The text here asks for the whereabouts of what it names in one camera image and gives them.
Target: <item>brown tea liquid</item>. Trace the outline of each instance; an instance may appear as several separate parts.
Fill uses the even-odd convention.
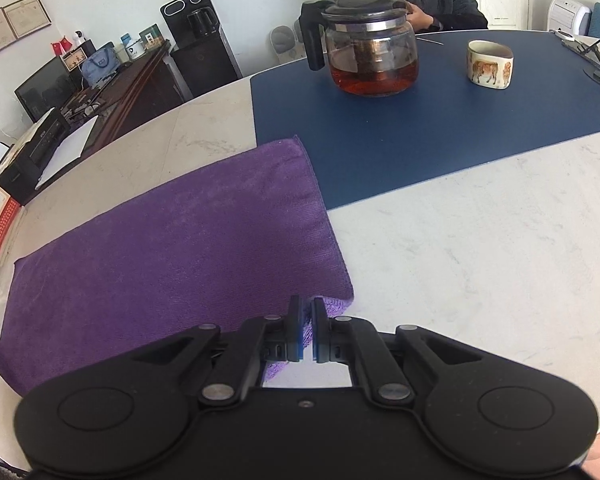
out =
[[[347,72],[333,65],[331,76],[336,85],[345,92],[369,97],[383,97],[397,94],[409,88],[417,79],[419,63],[417,59],[402,68],[385,72]]]

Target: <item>brown cow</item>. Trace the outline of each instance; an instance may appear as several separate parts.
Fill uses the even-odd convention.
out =
[[[504,72],[502,73],[504,78],[504,86],[509,84],[509,80],[511,79],[511,62],[507,61],[504,65]]]
[[[477,79],[477,83],[480,82],[480,77],[483,75],[488,75],[489,78],[485,81],[485,83],[493,81],[493,86],[495,86],[498,76],[498,64],[490,63],[488,61],[475,61],[473,66],[473,74],[472,80]]]

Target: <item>monitor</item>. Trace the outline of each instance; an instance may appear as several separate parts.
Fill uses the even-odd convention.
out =
[[[78,88],[60,56],[51,59],[16,90],[16,97],[33,123],[51,108],[62,108]]]

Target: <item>glass teapot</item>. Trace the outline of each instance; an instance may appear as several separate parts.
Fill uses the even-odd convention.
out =
[[[346,92],[397,94],[417,79],[416,37],[404,0],[320,0],[302,5],[300,28],[311,70],[324,67],[325,29],[331,75]]]

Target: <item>hand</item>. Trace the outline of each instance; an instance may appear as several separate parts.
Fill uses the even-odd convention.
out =
[[[411,27],[413,27],[415,32],[419,32],[433,25],[433,16],[429,16],[415,4],[409,3],[409,6],[411,7],[411,13],[407,14],[407,20],[409,20],[409,23],[411,23]]]

